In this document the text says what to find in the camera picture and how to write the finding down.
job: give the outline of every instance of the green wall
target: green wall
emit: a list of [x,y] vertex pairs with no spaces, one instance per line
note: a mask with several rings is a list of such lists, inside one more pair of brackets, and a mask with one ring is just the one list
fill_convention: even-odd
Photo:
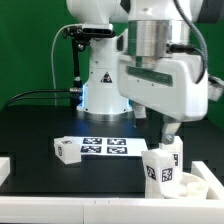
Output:
[[[0,0],[0,107],[18,93],[53,87],[52,41],[62,26],[74,22],[65,0]],[[224,22],[200,24],[198,27],[208,43],[209,73],[224,79]],[[88,51],[81,55],[84,79],[88,74],[87,55]],[[55,68],[58,88],[71,87],[73,74],[69,39],[59,38],[57,42]],[[210,103],[208,117],[224,129],[223,113],[224,97],[218,103]]]

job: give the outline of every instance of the black tabletop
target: black tabletop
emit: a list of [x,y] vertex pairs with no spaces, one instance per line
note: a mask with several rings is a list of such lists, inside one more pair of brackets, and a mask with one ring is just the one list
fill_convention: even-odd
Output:
[[[9,156],[11,174],[0,195],[144,197],[145,177],[139,157],[82,156],[65,165],[54,153],[53,140],[64,136],[144,138],[158,147],[162,116],[148,110],[148,127],[133,120],[100,122],[78,118],[69,107],[12,106],[0,112],[0,156]],[[224,132],[207,119],[182,124],[184,169],[204,161],[224,184]]]

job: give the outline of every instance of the white cable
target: white cable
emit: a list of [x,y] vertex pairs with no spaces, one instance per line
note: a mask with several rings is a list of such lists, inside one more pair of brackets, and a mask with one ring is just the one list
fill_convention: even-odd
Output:
[[53,44],[52,44],[52,47],[51,47],[51,70],[52,70],[52,79],[53,79],[53,86],[54,86],[54,89],[57,89],[57,82],[56,82],[56,73],[55,73],[55,68],[54,68],[54,50],[55,50],[55,45],[56,45],[56,42],[57,42],[57,39],[60,35],[60,33],[66,29],[66,28],[70,28],[72,26],[77,26],[79,24],[70,24],[70,25],[66,25],[64,27],[62,27],[58,32],[57,34],[55,35],[54,37],[54,41],[53,41]]

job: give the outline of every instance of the warning label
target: warning label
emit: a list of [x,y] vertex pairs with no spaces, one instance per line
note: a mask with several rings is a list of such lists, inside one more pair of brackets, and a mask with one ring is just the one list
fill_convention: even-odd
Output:
[[108,72],[104,75],[104,77],[102,78],[101,82],[103,82],[103,83],[112,83],[111,77],[110,77]]

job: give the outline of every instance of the white cube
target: white cube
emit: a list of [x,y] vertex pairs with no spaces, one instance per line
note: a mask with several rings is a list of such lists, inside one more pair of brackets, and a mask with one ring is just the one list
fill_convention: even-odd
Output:
[[81,162],[80,145],[68,138],[54,139],[55,155],[65,164]]
[[10,174],[10,159],[8,157],[0,158],[0,186]]
[[164,192],[175,179],[175,160],[172,154],[153,149],[142,152],[146,177],[146,198],[164,198]]

